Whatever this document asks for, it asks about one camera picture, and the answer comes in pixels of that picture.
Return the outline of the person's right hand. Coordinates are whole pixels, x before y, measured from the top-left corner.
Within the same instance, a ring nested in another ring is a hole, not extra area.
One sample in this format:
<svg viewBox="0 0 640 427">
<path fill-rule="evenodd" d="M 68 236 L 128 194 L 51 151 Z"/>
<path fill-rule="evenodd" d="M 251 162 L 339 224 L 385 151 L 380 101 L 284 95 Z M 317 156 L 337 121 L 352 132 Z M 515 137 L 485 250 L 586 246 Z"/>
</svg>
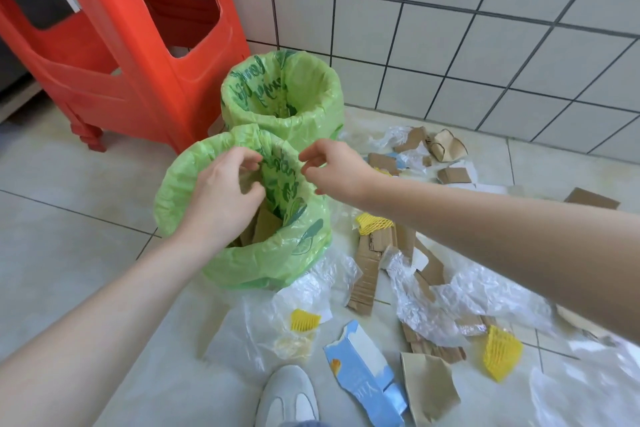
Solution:
<svg viewBox="0 0 640 427">
<path fill-rule="evenodd" d="M 326 166 L 324 183 L 312 183 L 317 194 L 345 204 L 356 205 L 367 184 L 380 175 L 347 143 L 331 139 L 316 140 L 299 153 L 304 166 Z"/>
</svg>

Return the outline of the person's left hand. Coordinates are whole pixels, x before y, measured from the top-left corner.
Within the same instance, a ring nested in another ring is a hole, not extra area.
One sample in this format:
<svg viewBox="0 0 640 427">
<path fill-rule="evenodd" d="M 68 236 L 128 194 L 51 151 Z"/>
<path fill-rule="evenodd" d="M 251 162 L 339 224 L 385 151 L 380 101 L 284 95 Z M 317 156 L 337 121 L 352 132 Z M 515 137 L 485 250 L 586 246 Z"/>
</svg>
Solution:
<svg viewBox="0 0 640 427">
<path fill-rule="evenodd" d="M 233 147 L 197 178 L 191 200 L 173 233 L 183 245 L 214 255 L 228 246 L 251 223 L 266 197 L 258 181 L 242 191 L 242 171 L 257 171 L 262 156 L 255 150 Z"/>
</svg>

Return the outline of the green bag-lined bin with cardboard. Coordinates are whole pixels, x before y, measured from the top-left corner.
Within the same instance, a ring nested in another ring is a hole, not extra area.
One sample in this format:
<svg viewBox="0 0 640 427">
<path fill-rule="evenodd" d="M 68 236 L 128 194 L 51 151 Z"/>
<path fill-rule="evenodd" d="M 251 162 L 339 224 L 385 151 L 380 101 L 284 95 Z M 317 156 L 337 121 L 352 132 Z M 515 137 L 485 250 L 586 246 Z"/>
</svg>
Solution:
<svg viewBox="0 0 640 427">
<path fill-rule="evenodd" d="M 260 182 L 266 189 L 266 208 L 282 226 L 264 241 L 227 246 L 203 269 L 219 287 L 279 289 L 305 274 L 332 241 L 327 197 L 316 194 L 302 175 L 302 162 L 291 144 L 257 124 L 244 124 L 196 142 L 167 169 L 154 200 L 159 231 L 170 236 L 179 226 L 196 186 L 198 174 L 224 151 L 242 146 L 263 157 Z"/>
</svg>

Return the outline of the cardboard scraps in bin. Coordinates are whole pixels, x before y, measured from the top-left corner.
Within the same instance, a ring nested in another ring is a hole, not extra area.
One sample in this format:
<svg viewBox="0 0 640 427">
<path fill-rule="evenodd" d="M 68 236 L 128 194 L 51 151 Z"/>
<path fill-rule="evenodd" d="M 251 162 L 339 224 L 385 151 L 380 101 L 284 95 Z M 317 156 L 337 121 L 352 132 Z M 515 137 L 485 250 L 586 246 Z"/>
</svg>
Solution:
<svg viewBox="0 0 640 427">
<path fill-rule="evenodd" d="M 260 205 L 250 224 L 233 242 L 235 246 L 249 246 L 264 242 L 282 227 L 282 220 L 267 206 Z"/>
</svg>

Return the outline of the brown cardboard scrap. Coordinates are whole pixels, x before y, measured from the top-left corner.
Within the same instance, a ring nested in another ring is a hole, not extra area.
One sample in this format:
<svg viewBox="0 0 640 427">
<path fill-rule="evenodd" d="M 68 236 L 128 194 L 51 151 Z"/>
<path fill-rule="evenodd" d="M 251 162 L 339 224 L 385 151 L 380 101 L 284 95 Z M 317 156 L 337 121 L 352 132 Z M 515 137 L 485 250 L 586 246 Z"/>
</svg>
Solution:
<svg viewBox="0 0 640 427">
<path fill-rule="evenodd" d="M 445 167 L 437 172 L 437 179 L 443 185 L 473 184 L 466 167 Z"/>
<path fill-rule="evenodd" d="M 400 171 L 397 168 L 397 160 L 394 156 L 383 155 L 379 153 L 369 153 L 367 156 L 367 162 L 374 169 L 391 175 L 399 176 Z"/>
<path fill-rule="evenodd" d="M 406 140 L 403 143 L 395 146 L 393 150 L 396 153 L 403 153 L 406 151 L 415 150 L 419 148 L 421 144 L 422 146 L 427 148 L 428 137 L 428 132 L 423 126 L 412 127 L 408 132 Z"/>
</svg>

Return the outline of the small yellow foam net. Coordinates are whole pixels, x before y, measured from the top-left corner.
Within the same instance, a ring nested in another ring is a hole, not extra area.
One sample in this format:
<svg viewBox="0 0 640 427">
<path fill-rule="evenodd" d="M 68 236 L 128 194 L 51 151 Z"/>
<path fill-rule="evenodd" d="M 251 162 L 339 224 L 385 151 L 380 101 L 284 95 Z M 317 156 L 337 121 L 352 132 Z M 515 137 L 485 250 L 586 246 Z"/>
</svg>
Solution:
<svg viewBox="0 0 640 427">
<path fill-rule="evenodd" d="M 378 230 L 385 230 L 394 226 L 393 220 L 374 216 L 370 213 L 361 213 L 355 217 L 358 233 L 361 236 L 368 236 Z"/>
</svg>

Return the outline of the small clear plastic scrap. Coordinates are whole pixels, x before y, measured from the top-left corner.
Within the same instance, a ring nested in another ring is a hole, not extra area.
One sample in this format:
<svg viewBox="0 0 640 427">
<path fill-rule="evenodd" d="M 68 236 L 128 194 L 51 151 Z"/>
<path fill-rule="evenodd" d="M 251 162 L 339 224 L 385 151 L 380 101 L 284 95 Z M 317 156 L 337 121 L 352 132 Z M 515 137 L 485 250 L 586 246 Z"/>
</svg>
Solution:
<svg viewBox="0 0 640 427">
<path fill-rule="evenodd" d="M 397 168 L 399 171 L 411 171 L 426 174 L 428 167 L 431 166 L 431 154 L 428 148 L 420 145 L 415 150 L 403 153 L 394 152 L 393 148 L 403 143 L 412 127 L 419 126 L 393 126 L 389 128 L 383 137 L 374 139 L 369 137 L 367 146 L 369 151 L 383 155 L 394 156 L 397 160 Z"/>
</svg>

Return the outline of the long corrugated cardboard strip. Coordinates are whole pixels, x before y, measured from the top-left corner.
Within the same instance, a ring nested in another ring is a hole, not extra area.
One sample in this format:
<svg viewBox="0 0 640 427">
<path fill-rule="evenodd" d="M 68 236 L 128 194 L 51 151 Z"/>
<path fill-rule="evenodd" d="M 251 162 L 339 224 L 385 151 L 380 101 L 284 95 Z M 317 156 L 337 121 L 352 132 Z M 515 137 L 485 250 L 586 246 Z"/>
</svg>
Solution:
<svg viewBox="0 0 640 427">
<path fill-rule="evenodd" d="M 355 262 L 362 272 L 356 280 L 347 304 L 348 309 L 361 316 L 370 316 L 378 285 L 380 261 L 389 246 L 397 244 L 396 227 L 376 230 L 360 236 Z"/>
</svg>

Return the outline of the torn brown paper cup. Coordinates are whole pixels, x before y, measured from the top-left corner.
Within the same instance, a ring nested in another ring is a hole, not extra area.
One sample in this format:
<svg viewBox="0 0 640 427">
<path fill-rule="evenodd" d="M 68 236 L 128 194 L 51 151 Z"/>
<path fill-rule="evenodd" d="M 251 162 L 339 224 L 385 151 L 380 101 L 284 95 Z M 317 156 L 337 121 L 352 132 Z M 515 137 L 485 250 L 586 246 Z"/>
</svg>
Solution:
<svg viewBox="0 0 640 427">
<path fill-rule="evenodd" d="M 468 156 L 467 147 L 448 128 L 427 135 L 426 147 L 438 162 L 454 162 Z"/>
</svg>

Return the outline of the yellow foam net piece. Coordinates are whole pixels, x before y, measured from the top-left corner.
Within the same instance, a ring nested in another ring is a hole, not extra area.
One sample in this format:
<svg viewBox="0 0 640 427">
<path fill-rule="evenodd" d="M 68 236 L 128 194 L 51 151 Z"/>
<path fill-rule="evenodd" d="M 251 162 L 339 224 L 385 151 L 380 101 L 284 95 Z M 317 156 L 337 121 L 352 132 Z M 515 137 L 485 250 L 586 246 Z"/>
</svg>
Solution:
<svg viewBox="0 0 640 427">
<path fill-rule="evenodd" d="M 321 324 L 322 316 L 302 309 L 291 312 L 291 331 L 305 333 L 316 330 Z"/>
</svg>

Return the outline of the white shoe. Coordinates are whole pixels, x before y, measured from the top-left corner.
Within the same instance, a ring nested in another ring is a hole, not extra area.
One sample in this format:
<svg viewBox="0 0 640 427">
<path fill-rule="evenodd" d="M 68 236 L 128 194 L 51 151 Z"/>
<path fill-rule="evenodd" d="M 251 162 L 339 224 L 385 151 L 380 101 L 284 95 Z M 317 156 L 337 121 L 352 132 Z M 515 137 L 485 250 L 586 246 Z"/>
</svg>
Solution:
<svg viewBox="0 0 640 427">
<path fill-rule="evenodd" d="M 321 427 L 313 384 L 300 366 L 286 365 L 271 375 L 254 427 Z"/>
</svg>

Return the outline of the brown paper sheet piece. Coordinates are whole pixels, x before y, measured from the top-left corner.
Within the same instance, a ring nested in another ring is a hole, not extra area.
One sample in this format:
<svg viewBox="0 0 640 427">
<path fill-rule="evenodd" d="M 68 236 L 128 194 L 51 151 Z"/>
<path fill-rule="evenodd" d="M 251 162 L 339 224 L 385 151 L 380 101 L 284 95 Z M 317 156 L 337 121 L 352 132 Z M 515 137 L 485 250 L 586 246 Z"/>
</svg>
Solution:
<svg viewBox="0 0 640 427">
<path fill-rule="evenodd" d="M 431 427 L 461 404 L 451 367 L 442 358 L 403 352 L 401 363 L 415 427 Z"/>
</svg>

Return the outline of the large yellow foam net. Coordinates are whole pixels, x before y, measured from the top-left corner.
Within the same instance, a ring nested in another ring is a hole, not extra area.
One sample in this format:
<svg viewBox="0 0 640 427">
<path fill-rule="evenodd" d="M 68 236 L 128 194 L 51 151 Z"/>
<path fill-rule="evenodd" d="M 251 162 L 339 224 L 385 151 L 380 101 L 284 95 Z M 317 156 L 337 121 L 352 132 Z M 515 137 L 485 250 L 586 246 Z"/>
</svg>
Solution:
<svg viewBox="0 0 640 427">
<path fill-rule="evenodd" d="M 492 380 L 500 383 L 516 368 L 524 345 L 516 336 L 498 326 L 489 326 L 483 365 Z"/>
</svg>

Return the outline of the beige cardboard piece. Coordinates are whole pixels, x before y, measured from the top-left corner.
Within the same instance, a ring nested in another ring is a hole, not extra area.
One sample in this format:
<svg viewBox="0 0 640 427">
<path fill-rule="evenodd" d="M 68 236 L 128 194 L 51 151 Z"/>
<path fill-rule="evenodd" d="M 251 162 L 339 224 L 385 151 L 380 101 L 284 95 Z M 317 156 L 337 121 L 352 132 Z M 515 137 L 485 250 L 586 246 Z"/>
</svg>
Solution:
<svg viewBox="0 0 640 427">
<path fill-rule="evenodd" d="M 617 346 L 617 336 L 589 319 L 554 304 L 554 333 L 569 341 L 592 341 L 608 346 Z"/>
</svg>

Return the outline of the clear plastic sheet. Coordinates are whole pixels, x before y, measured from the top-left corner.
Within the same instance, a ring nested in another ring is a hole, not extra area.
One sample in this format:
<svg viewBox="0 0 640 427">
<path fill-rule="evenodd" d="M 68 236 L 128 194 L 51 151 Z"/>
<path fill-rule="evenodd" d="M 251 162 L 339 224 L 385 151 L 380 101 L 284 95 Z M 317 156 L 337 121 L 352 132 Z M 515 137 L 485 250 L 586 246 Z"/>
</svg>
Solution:
<svg viewBox="0 0 640 427">
<path fill-rule="evenodd" d="M 640 347 L 570 342 L 575 359 L 534 369 L 535 427 L 640 427 Z"/>
</svg>

